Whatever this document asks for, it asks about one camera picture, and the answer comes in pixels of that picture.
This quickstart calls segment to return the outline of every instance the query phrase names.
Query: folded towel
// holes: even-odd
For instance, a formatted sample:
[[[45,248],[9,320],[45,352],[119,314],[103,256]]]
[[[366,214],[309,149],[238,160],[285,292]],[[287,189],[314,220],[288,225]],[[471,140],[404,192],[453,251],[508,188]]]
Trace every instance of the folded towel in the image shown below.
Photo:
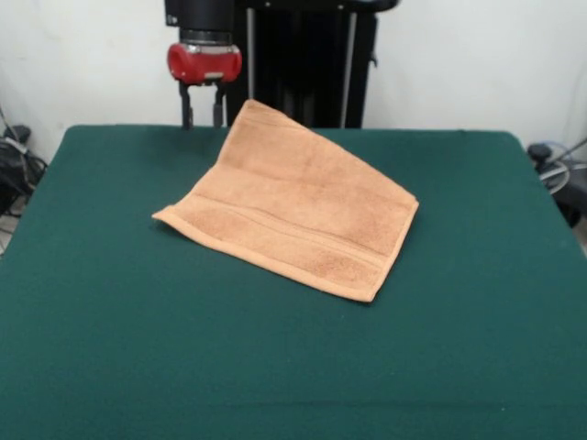
[[[369,303],[417,207],[362,160],[249,100],[216,164],[153,218],[209,248]]]

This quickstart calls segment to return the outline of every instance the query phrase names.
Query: black cable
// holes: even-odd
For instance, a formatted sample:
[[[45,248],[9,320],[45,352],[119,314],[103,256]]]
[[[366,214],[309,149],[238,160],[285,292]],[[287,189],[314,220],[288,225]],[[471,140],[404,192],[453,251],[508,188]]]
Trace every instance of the black cable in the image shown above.
[[[555,159],[549,160],[549,163],[554,163],[557,160],[561,160],[561,159],[565,159],[567,156],[569,156],[570,154],[574,153],[575,151],[577,151],[578,149],[580,149],[581,147],[584,147],[585,145],[587,145],[587,137],[582,140],[581,142],[579,142],[577,145],[575,145],[573,148],[568,149],[567,151],[565,151],[564,153],[561,153],[558,157],[556,157]]]

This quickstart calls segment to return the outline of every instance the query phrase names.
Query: green felt tablecloth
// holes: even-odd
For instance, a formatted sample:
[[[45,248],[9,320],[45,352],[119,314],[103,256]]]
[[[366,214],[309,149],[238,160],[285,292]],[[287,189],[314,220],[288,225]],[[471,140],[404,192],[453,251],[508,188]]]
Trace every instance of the green felt tablecloth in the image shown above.
[[[370,305],[151,220],[226,131],[71,129],[0,262],[0,439],[587,438],[587,265],[518,142],[322,133],[421,203]]]

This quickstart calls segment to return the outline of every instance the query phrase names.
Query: white wall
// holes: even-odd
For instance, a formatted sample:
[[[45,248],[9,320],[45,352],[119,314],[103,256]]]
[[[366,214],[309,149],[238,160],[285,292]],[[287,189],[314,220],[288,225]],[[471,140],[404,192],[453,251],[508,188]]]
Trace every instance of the white wall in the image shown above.
[[[0,102],[43,157],[75,124],[179,124],[163,0],[0,0],[0,11]],[[587,134],[586,23],[585,0],[404,0],[381,15],[365,126],[572,143]],[[192,95],[209,125],[213,90]]]

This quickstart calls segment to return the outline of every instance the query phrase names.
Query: black equipment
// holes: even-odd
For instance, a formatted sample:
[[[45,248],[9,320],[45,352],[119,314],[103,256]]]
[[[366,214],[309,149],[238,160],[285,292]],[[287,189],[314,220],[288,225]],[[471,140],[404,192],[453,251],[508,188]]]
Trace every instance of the black equipment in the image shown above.
[[[229,124],[255,98],[307,127],[361,127],[375,15],[398,2],[166,0],[166,23],[180,29],[168,63],[183,127],[192,126],[187,89],[210,84],[218,86],[215,126],[226,94]]]

